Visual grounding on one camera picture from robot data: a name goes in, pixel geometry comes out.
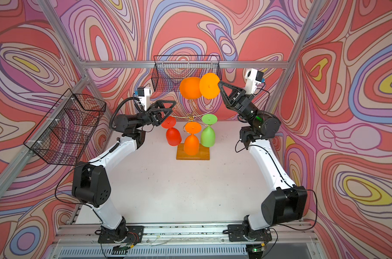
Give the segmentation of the green wine glass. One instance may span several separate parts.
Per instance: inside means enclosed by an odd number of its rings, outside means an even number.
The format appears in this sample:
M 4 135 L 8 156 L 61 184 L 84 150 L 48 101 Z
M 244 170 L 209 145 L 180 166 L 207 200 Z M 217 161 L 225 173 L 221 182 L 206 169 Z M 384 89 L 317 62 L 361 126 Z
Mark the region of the green wine glass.
M 202 122 L 206 125 L 201 133 L 200 142 L 204 147 L 212 147 L 215 144 L 215 131 L 212 125 L 217 123 L 218 119 L 214 114 L 205 114 L 202 116 Z

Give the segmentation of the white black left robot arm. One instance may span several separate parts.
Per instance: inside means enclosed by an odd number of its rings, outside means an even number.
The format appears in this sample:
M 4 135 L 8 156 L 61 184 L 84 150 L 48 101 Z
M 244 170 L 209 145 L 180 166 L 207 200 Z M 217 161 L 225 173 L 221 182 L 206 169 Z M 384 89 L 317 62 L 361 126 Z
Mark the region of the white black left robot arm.
M 157 100 L 147 108 L 137 105 L 136 114 L 120 114 L 123 105 L 132 100 L 139 101 L 137 97 L 123 100 L 110 119 L 110 129 L 122 135 L 117 142 L 98 157 L 86 163 L 79 162 L 74 168 L 72 196 L 81 204 L 90 206 L 101 220 L 100 243 L 122 243 L 129 235 L 125 218 L 110 199 L 109 174 L 143 145 L 146 131 L 142 128 L 160 126 L 177 104 L 174 100 Z

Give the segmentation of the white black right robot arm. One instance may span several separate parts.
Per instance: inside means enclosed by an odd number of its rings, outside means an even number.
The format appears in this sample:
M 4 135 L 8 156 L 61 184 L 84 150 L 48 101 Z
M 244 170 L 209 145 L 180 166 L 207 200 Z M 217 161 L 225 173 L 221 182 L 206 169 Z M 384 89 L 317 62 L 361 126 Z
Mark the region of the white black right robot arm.
M 218 84 L 225 106 L 235 111 L 248 126 L 240 130 L 240 142 L 255 159 L 267 183 L 268 196 L 260 210 L 244 217 L 242 236 L 249 241 L 262 237 L 269 227 L 303 217 L 308 192 L 298 186 L 278 162 L 270 144 L 281 122 L 277 116 L 258 109 L 243 88 L 220 81 Z

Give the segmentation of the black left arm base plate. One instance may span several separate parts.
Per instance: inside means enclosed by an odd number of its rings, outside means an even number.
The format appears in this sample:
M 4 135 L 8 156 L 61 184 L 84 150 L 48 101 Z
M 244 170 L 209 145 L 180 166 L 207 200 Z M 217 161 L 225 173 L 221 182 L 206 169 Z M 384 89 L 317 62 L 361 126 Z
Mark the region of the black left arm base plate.
M 144 226 L 121 226 L 114 230 L 101 227 L 95 231 L 95 234 L 98 235 L 98 242 L 101 244 L 127 243 L 136 245 L 141 243 L 143 232 Z

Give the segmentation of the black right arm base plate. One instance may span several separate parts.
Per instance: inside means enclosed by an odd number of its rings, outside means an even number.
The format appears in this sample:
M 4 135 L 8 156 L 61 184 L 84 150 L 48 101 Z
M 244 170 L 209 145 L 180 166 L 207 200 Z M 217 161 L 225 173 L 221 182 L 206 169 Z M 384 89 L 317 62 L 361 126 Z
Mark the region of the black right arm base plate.
M 269 229 L 252 230 L 249 225 L 229 224 L 223 234 L 228 235 L 230 242 L 264 242 L 268 243 L 272 240 Z

